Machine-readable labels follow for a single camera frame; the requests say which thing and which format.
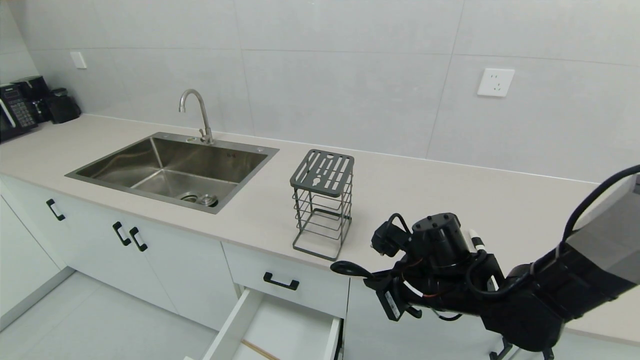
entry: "light switch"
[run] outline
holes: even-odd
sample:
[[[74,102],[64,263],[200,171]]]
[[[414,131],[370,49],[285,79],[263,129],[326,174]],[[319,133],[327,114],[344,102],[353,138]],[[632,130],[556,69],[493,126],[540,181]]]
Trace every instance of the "light switch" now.
[[[76,66],[76,68],[78,68],[78,69],[86,69],[86,63],[84,62],[84,58],[83,58],[81,52],[72,51],[71,52],[71,58],[73,59],[74,65]]]
[[[478,88],[478,95],[505,97],[516,70],[485,69]]]

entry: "faucet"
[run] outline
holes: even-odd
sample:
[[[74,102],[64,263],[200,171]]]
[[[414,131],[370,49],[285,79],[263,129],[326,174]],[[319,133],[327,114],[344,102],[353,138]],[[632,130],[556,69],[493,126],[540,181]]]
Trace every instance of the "faucet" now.
[[[194,89],[187,89],[182,93],[182,97],[180,98],[180,107],[178,108],[178,112],[184,113],[187,111],[187,108],[184,107],[184,103],[187,101],[187,96],[189,94],[193,94],[198,98],[198,102],[200,103],[200,111],[202,111],[202,120],[204,121],[204,131],[200,130],[200,141],[206,143],[207,145],[213,145],[213,135],[211,134],[211,126],[209,126],[209,118],[207,118],[207,110],[204,108],[204,100],[202,100],[202,96],[199,92]]]

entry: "floor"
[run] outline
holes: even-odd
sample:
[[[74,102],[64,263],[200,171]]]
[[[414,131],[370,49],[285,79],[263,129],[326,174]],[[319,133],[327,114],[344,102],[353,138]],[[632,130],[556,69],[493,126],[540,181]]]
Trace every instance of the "floor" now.
[[[0,360],[200,359],[216,335],[75,272],[0,332]]]

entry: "kitchen sink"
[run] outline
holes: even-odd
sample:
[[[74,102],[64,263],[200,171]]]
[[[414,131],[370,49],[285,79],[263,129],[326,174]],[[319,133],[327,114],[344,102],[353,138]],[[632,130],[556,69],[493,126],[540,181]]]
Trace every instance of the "kitchen sink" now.
[[[216,214],[277,152],[156,133],[67,177]]]

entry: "drawer handle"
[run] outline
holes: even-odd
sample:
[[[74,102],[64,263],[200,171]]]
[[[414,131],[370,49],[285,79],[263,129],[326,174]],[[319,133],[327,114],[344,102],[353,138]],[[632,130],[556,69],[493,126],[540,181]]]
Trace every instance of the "drawer handle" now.
[[[287,284],[283,284],[281,282],[277,282],[277,281],[271,280],[272,277],[273,277],[272,273],[266,272],[266,273],[264,273],[264,276],[262,277],[262,280],[264,280],[264,281],[266,281],[266,282],[268,282],[270,284],[282,286],[285,289],[289,289],[289,290],[293,290],[293,291],[296,291],[298,289],[298,285],[300,285],[300,282],[298,280],[292,280],[291,283],[289,285],[287,285]]]
[[[122,243],[122,245],[127,246],[128,244],[131,243],[131,240],[129,238],[126,238],[126,239],[122,238],[122,235],[120,235],[121,227],[122,227],[122,224],[119,221],[113,224],[113,230],[115,230],[116,234],[118,235],[118,239],[120,239],[120,242]]]
[[[56,208],[56,209],[57,209],[58,207],[57,207],[57,206],[55,206],[55,205],[56,205],[56,202],[55,202],[55,201],[53,201],[53,199],[49,199],[49,200],[47,200],[47,206],[49,207],[49,209],[50,209],[50,210],[51,210],[51,212],[53,213],[53,216],[55,216],[55,217],[58,219],[58,221],[62,221],[62,220],[64,220],[64,219],[65,219],[65,216],[64,216],[63,214],[58,215],[58,214],[56,213],[56,210],[55,210],[54,208]]]
[[[147,250],[149,247],[142,240],[138,241],[138,239],[136,239],[136,234],[138,234],[139,232],[140,230],[138,230],[138,228],[134,226],[133,229],[129,231],[129,234],[131,235],[131,238],[133,238],[133,241],[136,243],[138,250],[140,250],[140,252],[143,252],[144,250]]]

